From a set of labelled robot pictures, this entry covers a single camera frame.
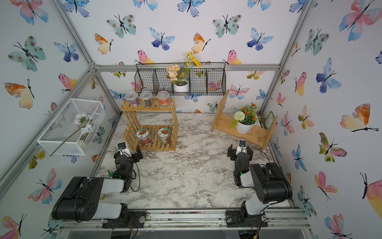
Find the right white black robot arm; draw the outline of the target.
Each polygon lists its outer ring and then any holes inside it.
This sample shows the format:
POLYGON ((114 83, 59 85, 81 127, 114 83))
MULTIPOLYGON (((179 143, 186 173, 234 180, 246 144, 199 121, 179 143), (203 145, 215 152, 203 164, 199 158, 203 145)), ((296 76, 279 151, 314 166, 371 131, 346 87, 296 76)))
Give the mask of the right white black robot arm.
POLYGON ((239 188, 253 188, 255 195, 241 204, 239 210, 227 210, 225 221, 229 228, 267 227, 263 216, 272 205, 292 198, 292 187, 275 162, 251 164, 253 150, 240 143, 228 148, 227 156, 234 162, 233 178, 239 188))

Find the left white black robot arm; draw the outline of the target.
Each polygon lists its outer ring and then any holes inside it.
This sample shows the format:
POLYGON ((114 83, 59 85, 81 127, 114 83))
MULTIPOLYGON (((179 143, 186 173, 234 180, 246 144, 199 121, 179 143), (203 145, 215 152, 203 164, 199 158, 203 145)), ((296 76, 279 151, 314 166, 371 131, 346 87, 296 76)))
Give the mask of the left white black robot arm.
POLYGON ((132 213, 124 203, 101 201, 105 194, 127 192, 134 179, 139 178, 136 163, 143 159, 140 148, 135 153, 128 153, 125 143, 118 144, 114 154, 116 170, 110 178, 76 176, 70 181, 52 209, 51 217, 59 221, 77 223, 91 220, 106 220, 104 229, 142 228, 139 221, 146 214, 132 213))

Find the dark seed jar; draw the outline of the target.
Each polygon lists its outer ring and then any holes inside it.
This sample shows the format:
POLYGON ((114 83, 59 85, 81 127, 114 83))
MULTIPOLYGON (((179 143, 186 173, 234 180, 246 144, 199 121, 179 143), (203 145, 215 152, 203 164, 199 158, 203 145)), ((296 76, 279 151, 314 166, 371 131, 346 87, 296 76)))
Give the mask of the dark seed jar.
POLYGON ((142 91, 140 98, 144 101, 146 107, 152 106, 152 93, 150 91, 142 91))

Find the two-tier wooden slat shelf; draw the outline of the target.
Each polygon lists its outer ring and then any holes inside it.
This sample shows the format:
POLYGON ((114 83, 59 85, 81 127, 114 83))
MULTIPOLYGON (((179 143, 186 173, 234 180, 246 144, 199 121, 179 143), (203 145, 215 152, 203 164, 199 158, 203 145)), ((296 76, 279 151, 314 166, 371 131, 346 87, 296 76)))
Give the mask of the two-tier wooden slat shelf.
POLYGON ((150 107, 144 103, 139 103, 137 106, 131 106, 128 101, 123 102, 121 106, 122 112, 128 120, 128 125, 125 129, 123 137, 126 144, 130 149, 136 150, 140 147, 142 150, 157 150, 157 151, 175 151, 177 148, 177 137, 179 131, 179 124, 177 119, 176 105, 173 99, 169 100, 167 106, 161 105, 158 99, 152 100, 150 107), (173 123, 169 125, 165 124, 141 124, 138 120, 137 113, 144 113, 148 116, 149 113, 170 113, 173 117, 173 123), (170 133, 170 143, 164 143, 159 138, 159 129, 168 128, 170 133), (143 146, 137 136, 137 132, 141 129, 146 129, 151 139, 149 145, 143 146))

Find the purple seed jar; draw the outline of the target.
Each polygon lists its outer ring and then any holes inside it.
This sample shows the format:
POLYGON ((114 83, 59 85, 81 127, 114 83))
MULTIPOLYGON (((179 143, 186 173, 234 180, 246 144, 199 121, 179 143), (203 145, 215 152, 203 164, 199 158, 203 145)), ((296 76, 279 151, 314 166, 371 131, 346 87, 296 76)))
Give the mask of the purple seed jar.
POLYGON ((125 98, 132 107, 138 106, 138 94, 135 91, 128 92, 125 98))

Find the red seed jar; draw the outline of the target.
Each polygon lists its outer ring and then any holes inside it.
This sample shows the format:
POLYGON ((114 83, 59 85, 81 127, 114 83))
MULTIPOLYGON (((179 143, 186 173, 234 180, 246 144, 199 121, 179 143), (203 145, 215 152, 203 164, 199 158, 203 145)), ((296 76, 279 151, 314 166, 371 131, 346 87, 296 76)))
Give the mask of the red seed jar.
POLYGON ((160 102, 160 105, 167 106, 170 101, 170 94, 167 91, 160 91, 157 94, 157 98, 160 102))

